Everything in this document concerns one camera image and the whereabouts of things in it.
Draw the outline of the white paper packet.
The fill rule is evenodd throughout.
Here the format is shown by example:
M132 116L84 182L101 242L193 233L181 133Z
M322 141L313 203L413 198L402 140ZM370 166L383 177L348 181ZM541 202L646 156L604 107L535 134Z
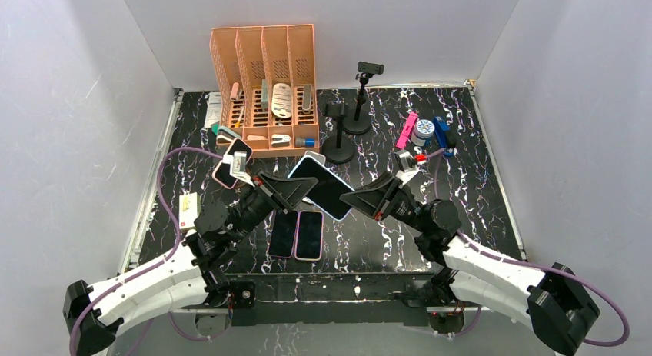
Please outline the white paper packet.
M222 115L222 97L218 91L212 91L206 96L207 110L205 115L205 128L212 128L219 124Z

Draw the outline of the orange plastic file organizer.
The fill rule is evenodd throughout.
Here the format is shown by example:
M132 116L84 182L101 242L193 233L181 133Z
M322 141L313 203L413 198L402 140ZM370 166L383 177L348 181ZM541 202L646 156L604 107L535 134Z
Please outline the orange plastic file organizer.
M312 24L213 28L209 46L221 126L256 158L319 150Z

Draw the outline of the pink-cased tall smartphone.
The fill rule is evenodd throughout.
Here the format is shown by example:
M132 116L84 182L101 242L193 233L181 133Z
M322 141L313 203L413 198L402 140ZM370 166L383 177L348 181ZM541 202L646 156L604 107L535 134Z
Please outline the pink-cased tall smartphone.
M319 261L322 257L323 214L300 211L295 234L294 257L299 261Z

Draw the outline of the magenta-edged black smartphone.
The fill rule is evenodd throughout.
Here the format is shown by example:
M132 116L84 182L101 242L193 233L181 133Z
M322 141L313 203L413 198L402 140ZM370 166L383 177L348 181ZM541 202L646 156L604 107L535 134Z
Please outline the magenta-edged black smartphone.
M267 253L276 258L290 258L294 253L294 241L298 225L298 212L274 213L271 237Z

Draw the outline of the blue stapler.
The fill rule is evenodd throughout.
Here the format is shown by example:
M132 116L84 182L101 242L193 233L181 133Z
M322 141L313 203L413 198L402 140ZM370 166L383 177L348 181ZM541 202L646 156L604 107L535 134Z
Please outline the blue stapler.
M437 143L444 149L443 155L450 158L454 155L454 150L457 146L457 139L455 134L450 129L447 122L440 116L436 116L433 120L434 123L434 136Z

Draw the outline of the white oval label tag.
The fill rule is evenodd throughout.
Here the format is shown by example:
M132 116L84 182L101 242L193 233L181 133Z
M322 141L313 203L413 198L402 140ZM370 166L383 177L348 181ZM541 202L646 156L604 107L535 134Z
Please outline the white oval label tag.
M292 116L292 88L285 83L276 83L272 88L271 113L281 119Z

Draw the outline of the white folding phone stand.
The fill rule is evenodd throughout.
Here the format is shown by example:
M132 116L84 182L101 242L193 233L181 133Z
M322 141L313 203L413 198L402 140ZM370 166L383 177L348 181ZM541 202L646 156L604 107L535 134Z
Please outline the white folding phone stand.
M304 155L307 156L307 157L313 158L317 163L319 163L321 165L324 165L325 162L326 162L326 157L323 154L320 154L318 152L307 150L304 153Z

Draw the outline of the green white small box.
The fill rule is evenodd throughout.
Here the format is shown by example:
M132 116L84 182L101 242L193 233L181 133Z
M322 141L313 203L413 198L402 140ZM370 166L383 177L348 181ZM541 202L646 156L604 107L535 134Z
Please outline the green white small box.
M261 109L265 112L269 109L268 81L266 79L261 80Z

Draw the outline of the blue-edged smartphone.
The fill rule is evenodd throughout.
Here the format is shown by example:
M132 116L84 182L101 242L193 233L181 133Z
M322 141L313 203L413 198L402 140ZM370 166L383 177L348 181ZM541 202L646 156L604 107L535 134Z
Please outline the blue-edged smartphone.
M315 158L305 155L291 169L288 178L316 178L318 183L306 198L334 220L342 221L350 212L351 206L341 196L354 189Z

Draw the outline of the small white blue bottle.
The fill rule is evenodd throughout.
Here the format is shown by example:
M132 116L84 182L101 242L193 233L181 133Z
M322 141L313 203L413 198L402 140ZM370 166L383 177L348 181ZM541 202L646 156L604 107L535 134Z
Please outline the small white blue bottle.
M427 119L418 119L412 128L411 143L418 147L425 147L434 135L434 123Z

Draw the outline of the black tall phone stand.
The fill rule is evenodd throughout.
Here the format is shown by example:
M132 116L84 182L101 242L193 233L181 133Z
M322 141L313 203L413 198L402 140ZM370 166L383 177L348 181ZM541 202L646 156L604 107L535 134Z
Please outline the black tall phone stand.
M343 123L344 131L349 135L363 135L371 129L371 117L367 112L362 111L362 107L368 99L366 86L375 75L384 73L384 65L358 62L357 70L355 78L359 81L360 88L356 97L356 107L353 114L346 117Z

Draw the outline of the black round-base phone stand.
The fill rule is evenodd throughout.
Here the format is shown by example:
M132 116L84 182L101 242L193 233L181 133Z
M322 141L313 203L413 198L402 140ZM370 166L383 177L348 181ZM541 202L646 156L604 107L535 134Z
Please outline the black round-base phone stand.
M327 103L323 116L335 121L335 135L327 137L321 145L321 153L326 160L335 165L348 163L357 151L354 142L344 136L344 120L348 114L348 106L344 102Z

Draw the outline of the beige long stapler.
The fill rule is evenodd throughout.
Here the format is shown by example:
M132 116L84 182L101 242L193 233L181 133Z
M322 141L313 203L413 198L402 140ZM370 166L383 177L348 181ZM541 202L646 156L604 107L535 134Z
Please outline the beige long stapler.
M302 111L310 111L312 107L312 85L305 84L302 88Z

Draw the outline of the pink highlighter marker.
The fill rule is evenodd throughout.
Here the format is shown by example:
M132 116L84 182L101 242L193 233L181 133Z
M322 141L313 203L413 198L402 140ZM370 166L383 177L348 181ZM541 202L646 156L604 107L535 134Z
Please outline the pink highlighter marker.
M411 111L408 114L407 120L404 123L404 127L401 130L401 134L395 144L395 147L397 149L400 150L405 149L407 144L410 142L411 134L417 121L418 121L418 114L416 112Z

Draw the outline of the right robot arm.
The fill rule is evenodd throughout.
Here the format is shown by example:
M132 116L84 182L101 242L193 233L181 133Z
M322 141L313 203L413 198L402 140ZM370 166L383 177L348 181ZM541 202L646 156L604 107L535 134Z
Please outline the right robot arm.
M418 232L414 243L423 258L451 275L433 284L443 305L457 300L490 308L522 323L551 350L574 355L600 310L571 269L560 263L539 268L473 242L460 233L455 204L435 198L417 201L395 175L344 193L341 201L376 221L392 217Z

